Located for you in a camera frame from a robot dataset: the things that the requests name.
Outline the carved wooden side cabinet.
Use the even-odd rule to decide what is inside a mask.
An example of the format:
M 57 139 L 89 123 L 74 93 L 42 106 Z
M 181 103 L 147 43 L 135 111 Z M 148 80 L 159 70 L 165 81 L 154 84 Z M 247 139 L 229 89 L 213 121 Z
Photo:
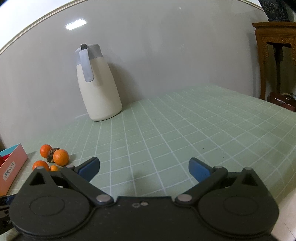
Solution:
M 283 48 L 290 48 L 295 61 L 295 22 L 258 22 L 253 23 L 257 42 L 257 52 L 260 67 L 260 99 L 266 98 L 265 64 L 269 59 L 268 46 L 273 46 L 276 65 L 276 93 L 281 91 L 281 69 Z

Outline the small orange kumquat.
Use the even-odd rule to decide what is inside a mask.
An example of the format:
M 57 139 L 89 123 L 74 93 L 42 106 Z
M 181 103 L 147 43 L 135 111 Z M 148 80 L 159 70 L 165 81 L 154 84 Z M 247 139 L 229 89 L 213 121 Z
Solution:
M 51 171 L 51 172 L 59 171 L 59 167 L 56 166 L 56 165 L 51 165 L 51 166 L 50 166 L 50 171 Z

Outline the white thermos jug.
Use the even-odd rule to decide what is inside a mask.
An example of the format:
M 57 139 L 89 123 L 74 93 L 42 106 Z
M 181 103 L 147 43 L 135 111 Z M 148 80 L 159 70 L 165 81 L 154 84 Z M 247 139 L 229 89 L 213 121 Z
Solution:
M 81 44 L 75 51 L 79 89 L 93 121 L 107 120 L 122 110 L 115 80 L 98 44 Z

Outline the dark brown passion fruit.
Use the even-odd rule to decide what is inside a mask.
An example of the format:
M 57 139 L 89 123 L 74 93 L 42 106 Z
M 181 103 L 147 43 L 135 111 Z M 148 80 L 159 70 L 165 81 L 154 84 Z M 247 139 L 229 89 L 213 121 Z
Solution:
M 60 148 L 52 148 L 49 150 L 48 155 L 47 155 L 47 161 L 49 163 L 54 163 L 54 159 L 53 159 L 54 153 L 59 149 Z

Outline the orange tangerine far left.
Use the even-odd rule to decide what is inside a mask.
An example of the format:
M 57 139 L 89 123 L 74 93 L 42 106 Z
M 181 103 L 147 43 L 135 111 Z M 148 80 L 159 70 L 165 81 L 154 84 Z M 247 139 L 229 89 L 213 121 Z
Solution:
M 52 147 L 48 144 L 42 145 L 40 148 L 40 155 L 46 159 L 48 157 L 48 153 L 51 149 L 52 149 Z

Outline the large orange tangerine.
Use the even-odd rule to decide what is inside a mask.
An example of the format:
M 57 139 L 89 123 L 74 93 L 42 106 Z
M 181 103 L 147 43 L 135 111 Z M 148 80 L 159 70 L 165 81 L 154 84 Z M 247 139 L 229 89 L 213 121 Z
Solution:
M 70 157 L 66 150 L 58 149 L 53 154 L 54 163 L 58 166 L 66 166 L 69 163 Z

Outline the colourful cardboard box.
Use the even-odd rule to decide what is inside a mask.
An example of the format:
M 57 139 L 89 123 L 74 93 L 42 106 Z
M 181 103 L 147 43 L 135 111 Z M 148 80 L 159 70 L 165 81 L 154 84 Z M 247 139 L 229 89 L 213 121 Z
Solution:
M 1 169 L 0 169 L 0 188 L 1 196 L 6 196 L 10 186 L 15 180 L 20 169 L 28 159 L 28 156 L 21 144 L 14 145 L 0 152 Z

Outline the green grid table mat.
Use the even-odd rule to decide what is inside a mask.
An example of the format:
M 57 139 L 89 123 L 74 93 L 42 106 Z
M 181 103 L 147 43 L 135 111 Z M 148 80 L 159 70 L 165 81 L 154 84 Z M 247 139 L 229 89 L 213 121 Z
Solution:
M 177 196 L 196 184 L 192 157 L 234 172 L 253 168 L 277 202 L 295 188 L 295 113 L 214 85 L 136 101 L 101 122 L 81 116 L 22 141 L 28 160 L 9 194 L 20 190 L 43 144 L 65 149 L 73 165 L 98 157 L 92 184 L 113 197 Z

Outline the reddish orange tangerine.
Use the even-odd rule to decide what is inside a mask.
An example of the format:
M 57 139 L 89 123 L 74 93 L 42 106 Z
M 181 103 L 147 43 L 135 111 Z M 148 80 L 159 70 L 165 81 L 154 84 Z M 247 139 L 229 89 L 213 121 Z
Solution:
M 32 165 L 32 170 L 34 171 L 34 169 L 36 168 L 44 168 L 47 171 L 50 171 L 49 165 L 47 164 L 47 162 L 42 161 L 42 160 L 38 160 L 36 162 L 34 162 L 34 164 Z

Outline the red brown box on floor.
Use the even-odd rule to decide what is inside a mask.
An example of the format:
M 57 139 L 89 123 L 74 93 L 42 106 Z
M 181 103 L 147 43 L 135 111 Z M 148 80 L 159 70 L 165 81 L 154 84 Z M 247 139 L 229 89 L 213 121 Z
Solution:
M 267 97 L 267 101 L 295 112 L 295 109 L 296 109 L 295 94 L 291 92 L 284 93 L 284 94 L 271 92 Z

